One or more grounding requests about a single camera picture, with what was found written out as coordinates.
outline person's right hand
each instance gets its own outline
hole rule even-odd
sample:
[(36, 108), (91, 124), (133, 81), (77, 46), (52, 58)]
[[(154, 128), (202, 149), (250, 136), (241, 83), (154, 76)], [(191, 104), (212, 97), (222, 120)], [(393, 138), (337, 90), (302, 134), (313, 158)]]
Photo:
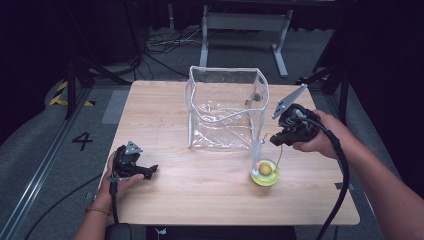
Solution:
[[(340, 140), (340, 144), (343, 149), (345, 146), (352, 143), (352, 141), (356, 140), (349, 129), (347, 129), (347, 127), (333, 115), (320, 110), (314, 110), (314, 113), (321, 118), (321, 123), (325, 126), (325, 128), (333, 132), (333, 134)], [(319, 131), (317, 136), (309, 142), (294, 143), (293, 148), (302, 152), (319, 152), (326, 157), (337, 159), (333, 145), (322, 131)]]

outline hand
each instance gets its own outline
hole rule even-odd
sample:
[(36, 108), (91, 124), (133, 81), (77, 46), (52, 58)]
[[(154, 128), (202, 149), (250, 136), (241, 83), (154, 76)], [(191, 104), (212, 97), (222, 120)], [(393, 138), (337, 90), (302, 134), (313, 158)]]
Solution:
[[(103, 175), (98, 197), (104, 196), (104, 195), (107, 195), (107, 196), (110, 195), (109, 194), (110, 182), (107, 180), (107, 178), (112, 174), (112, 165), (113, 165), (113, 160), (115, 158), (115, 153), (116, 151), (114, 151), (109, 156), (109, 159), (107, 161), (107, 171)], [(133, 186), (134, 184), (136, 184), (137, 182), (143, 179), (144, 179), (143, 174), (136, 174), (127, 181), (118, 182), (118, 192), (116, 194), (116, 199), (120, 199), (123, 195), (125, 195), (125, 192), (127, 191), (128, 188), (130, 188), (131, 186)]]
[[(340, 140), (343, 150), (350, 144), (358, 142), (349, 129), (334, 116), (320, 110), (315, 110), (314, 113), (321, 118), (321, 123)], [(294, 143), (293, 148), (302, 152), (319, 152), (326, 157), (337, 159), (333, 145), (322, 131), (319, 131), (317, 136), (309, 142)]]

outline clear plastic bag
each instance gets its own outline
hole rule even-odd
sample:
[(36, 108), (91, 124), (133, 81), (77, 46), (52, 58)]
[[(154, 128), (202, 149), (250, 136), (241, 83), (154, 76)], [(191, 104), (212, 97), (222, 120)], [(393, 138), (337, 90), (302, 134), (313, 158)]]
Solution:
[(189, 147), (252, 149), (259, 141), (269, 99), (259, 69), (192, 66), (185, 98)]

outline gray carpet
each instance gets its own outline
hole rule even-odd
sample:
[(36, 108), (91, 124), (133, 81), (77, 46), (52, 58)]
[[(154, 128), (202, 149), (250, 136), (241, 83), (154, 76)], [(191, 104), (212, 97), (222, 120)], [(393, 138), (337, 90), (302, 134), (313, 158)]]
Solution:
[[(258, 67), (270, 84), (292, 85), (297, 78), (312, 74), (312, 68), (331, 34), (331, 31), (302, 30), (288, 33), (283, 47), (283, 58), (289, 72), (287, 79), (280, 78), (270, 50), (273, 39), (276, 39), (272, 33), (259, 33), (249, 38), (234, 33), (215, 34), (209, 41), (208, 66)], [(152, 57), (177, 72), (188, 74), (191, 65), (198, 65), (200, 46), (199, 43), (193, 42), (170, 53), (152, 55)], [(134, 75), (136, 79), (149, 80), (153, 77), (155, 80), (187, 80), (185, 76), (165, 68), (148, 57), (144, 59), (145, 62), (140, 65), (139, 72), (128, 73), (122, 77), (128, 80), (134, 80)], [(322, 96), (317, 90), (319, 85), (314, 83), (310, 86), (317, 108), (335, 113), (337, 95)], [(57, 85), (52, 86), (52, 90), (46, 96), (46, 102), (51, 99), (56, 89)], [(24, 239), (31, 226), (52, 204), (75, 187), (102, 172), (128, 90), (127, 86), (118, 86), (108, 79), (97, 78), (96, 85), (87, 99), (95, 101), (95, 106), (82, 107), (77, 113), (76, 120), (70, 126), (64, 143), (58, 150), (54, 165), (13, 239)], [(28, 181), (34, 175), (63, 124), (65, 114), (65, 106), (48, 105), (43, 113), (28, 121), (0, 147), (1, 226), (5, 225), (18, 204)], [(354, 134), (396, 172), (384, 144), (352, 90), (349, 94), (347, 121)], [(81, 151), (82, 144), (73, 143), (72, 140), (85, 132), (90, 133), (89, 139), (93, 142), (87, 143)], [(66, 198), (46, 215), (29, 239), (71, 239), (84, 217), (83, 207), (89, 204), (90, 196), (93, 195), (97, 184), (98, 180)], [(363, 190), (353, 177), (352, 185), (355, 189), (351, 190), (351, 194), (358, 208), (361, 222), (357, 226), (340, 227), (338, 239), (383, 239)], [(299, 240), (314, 239), (320, 227), (296, 226), (297, 238)], [(334, 227), (330, 227), (325, 239), (333, 239), (334, 230)], [(136, 235), (138, 234), (136, 239), (143, 239), (140, 237), (143, 235), (142, 226), (135, 226), (134, 231)]]

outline forearm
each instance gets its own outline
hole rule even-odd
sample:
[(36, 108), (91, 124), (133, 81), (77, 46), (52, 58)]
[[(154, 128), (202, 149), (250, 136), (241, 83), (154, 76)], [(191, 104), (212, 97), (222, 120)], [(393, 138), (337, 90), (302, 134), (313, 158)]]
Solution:
[(347, 148), (351, 171), (365, 190), (386, 239), (424, 239), (424, 200), (368, 148)]
[[(92, 204), (93, 208), (110, 210), (110, 196), (98, 196)], [(74, 240), (104, 240), (107, 215), (99, 211), (87, 212), (83, 223), (74, 236)]]

